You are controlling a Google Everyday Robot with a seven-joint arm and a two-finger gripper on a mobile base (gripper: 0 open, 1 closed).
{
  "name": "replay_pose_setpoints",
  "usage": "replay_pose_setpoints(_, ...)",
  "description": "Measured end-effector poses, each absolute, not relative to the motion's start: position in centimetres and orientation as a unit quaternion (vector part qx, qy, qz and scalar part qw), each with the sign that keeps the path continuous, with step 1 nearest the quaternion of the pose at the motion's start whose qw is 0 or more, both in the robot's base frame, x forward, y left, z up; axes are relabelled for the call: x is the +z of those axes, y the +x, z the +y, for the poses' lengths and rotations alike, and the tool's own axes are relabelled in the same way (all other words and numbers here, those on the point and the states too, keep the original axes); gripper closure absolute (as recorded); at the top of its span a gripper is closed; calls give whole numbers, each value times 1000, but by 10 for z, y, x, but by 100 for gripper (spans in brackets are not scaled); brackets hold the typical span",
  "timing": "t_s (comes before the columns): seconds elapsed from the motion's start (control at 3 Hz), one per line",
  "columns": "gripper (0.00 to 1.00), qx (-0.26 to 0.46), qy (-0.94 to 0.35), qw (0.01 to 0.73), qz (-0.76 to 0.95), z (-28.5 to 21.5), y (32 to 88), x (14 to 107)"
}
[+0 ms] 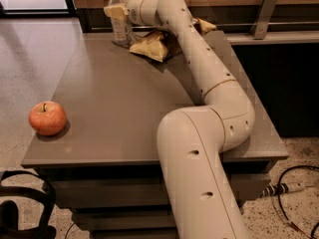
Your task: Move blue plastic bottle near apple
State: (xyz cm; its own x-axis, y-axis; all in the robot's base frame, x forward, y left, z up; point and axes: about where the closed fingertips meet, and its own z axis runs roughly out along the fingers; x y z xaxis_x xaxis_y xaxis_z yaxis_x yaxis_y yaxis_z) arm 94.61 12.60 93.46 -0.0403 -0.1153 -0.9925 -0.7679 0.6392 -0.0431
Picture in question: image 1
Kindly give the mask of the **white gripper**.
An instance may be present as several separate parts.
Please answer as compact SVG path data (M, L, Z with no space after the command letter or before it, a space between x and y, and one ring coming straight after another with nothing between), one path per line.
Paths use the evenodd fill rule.
M104 8L104 12L108 17L117 20L125 20L129 15L133 24L143 25L144 21L141 14L143 2L144 0L126 0L127 7L124 3L109 5Z

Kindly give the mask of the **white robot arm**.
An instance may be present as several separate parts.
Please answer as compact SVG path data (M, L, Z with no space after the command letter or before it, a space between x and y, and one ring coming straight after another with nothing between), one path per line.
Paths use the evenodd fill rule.
M194 27L184 0L125 0L104 8L112 19L171 31L204 100L159 123L160 166L179 239L249 239L219 154L242 144L254 107L236 78Z

